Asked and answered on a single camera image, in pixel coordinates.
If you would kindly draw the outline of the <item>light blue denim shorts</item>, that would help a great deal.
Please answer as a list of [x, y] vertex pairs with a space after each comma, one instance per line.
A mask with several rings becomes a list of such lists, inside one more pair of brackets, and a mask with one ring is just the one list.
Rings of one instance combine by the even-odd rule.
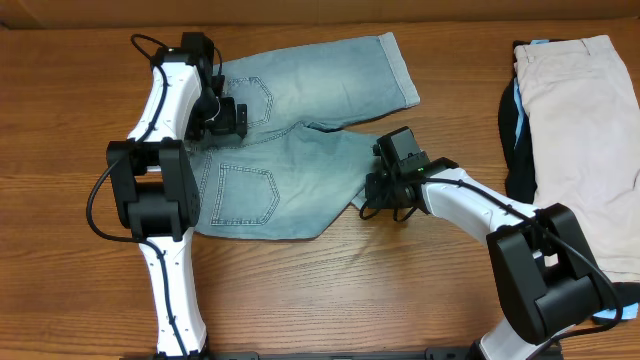
[[224, 65], [225, 92], [247, 106], [248, 131], [189, 150], [201, 198], [196, 231], [213, 237], [319, 236], [364, 202], [375, 137], [357, 123], [420, 97], [392, 33], [284, 48]]

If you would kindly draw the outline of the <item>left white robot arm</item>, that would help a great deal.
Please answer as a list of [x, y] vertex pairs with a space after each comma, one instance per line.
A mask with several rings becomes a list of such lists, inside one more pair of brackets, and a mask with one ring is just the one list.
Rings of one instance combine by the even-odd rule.
[[118, 218], [148, 267], [158, 324], [156, 359], [208, 359], [192, 240], [201, 200], [187, 150], [205, 135], [247, 133], [247, 107], [223, 96], [222, 57], [201, 32], [146, 56], [153, 80], [143, 113], [124, 141], [106, 151]]

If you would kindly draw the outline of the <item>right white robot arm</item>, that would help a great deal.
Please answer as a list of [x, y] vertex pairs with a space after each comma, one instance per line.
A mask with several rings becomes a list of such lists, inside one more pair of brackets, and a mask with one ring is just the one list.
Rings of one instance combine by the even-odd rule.
[[605, 332], [624, 306], [597, 265], [575, 214], [565, 205], [539, 208], [471, 178], [448, 158], [430, 160], [408, 127], [376, 140], [381, 163], [368, 174], [360, 217], [416, 211], [444, 219], [485, 245], [504, 315], [467, 347], [430, 347], [427, 359], [560, 359], [564, 339]]

